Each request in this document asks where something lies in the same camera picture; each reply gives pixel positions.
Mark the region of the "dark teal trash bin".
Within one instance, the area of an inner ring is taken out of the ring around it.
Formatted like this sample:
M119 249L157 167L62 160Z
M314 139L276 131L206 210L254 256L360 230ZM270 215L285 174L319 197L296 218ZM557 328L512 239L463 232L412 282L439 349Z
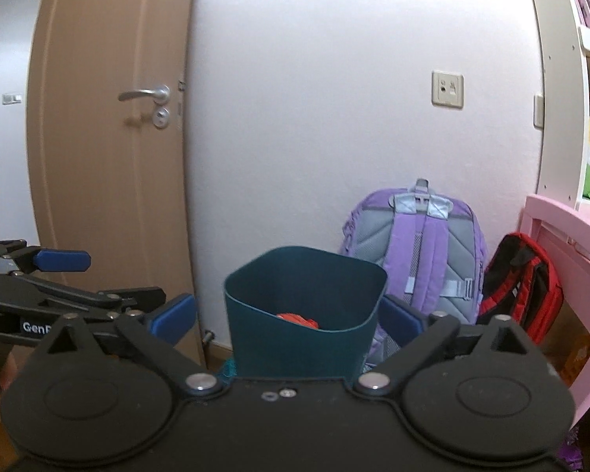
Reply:
M343 378L362 371L388 275L379 265L304 246L278 247L223 283L238 376ZM319 329L278 319L292 312Z

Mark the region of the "pink children desk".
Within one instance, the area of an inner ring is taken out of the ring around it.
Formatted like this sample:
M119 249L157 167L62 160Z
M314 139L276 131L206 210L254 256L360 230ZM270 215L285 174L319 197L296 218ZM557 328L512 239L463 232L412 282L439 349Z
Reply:
M551 198L526 197L520 231L545 248L562 281L566 304L590 334L590 216ZM590 358L570 386L575 422L590 409Z

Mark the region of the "beige wall socket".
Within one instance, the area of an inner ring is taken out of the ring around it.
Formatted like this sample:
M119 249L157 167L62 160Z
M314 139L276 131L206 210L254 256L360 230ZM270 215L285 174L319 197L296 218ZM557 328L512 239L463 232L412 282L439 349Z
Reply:
M431 73L431 103L454 109L463 108L463 75L455 72Z

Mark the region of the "white bookshelf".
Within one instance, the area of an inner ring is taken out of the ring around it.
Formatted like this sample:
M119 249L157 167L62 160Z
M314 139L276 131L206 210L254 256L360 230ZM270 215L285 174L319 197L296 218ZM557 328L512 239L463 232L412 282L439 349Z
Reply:
M590 131L590 29L577 0L533 0L544 78L544 137L537 193L578 207Z

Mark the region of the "teal white patterned rug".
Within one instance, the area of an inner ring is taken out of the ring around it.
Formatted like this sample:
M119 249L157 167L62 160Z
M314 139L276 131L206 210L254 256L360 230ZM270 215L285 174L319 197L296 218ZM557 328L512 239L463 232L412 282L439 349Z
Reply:
M228 358L220 369L217 371L218 378L225 384L229 385L232 380L238 376L235 360L233 357Z

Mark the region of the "purple grey backpack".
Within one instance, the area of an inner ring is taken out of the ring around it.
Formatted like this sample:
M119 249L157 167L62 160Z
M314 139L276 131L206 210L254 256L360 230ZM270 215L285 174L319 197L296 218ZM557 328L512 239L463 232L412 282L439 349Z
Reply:
M388 275L386 294L430 315L478 319L487 246L478 218L459 199L430 189L379 190L361 200L343 226L344 256L370 261ZM377 323L364 361L369 371L400 349Z

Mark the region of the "white light switch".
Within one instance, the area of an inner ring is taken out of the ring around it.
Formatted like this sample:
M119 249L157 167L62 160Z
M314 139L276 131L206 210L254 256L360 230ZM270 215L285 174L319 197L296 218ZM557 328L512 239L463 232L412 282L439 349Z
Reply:
M19 93L5 93L2 95L2 105L21 105L23 95Z

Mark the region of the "brown wooden door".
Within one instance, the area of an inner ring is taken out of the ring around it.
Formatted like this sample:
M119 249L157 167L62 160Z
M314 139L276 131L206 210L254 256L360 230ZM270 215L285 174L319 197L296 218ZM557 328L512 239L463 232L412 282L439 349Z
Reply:
M40 243L88 291L193 291L184 173L192 0L41 0L26 104Z

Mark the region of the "red black backpack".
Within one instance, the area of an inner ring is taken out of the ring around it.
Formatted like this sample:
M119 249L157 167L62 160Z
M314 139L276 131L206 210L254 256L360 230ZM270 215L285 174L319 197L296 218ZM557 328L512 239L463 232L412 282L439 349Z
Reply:
M563 302L560 277L547 252L527 234L508 233L487 266L476 323L508 315L540 344Z

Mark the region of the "orange foam fruit net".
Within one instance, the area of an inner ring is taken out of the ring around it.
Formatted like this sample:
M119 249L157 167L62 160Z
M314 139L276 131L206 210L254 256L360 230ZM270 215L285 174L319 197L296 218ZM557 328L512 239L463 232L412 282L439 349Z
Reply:
M280 319L282 321L301 325L301 326L304 326L307 328L319 329L319 323L317 323L316 320L307 319L306 317L303 317L302 315L297 314L297 313L292 313L292 312L278 313L277 317L278 317L278 319Z

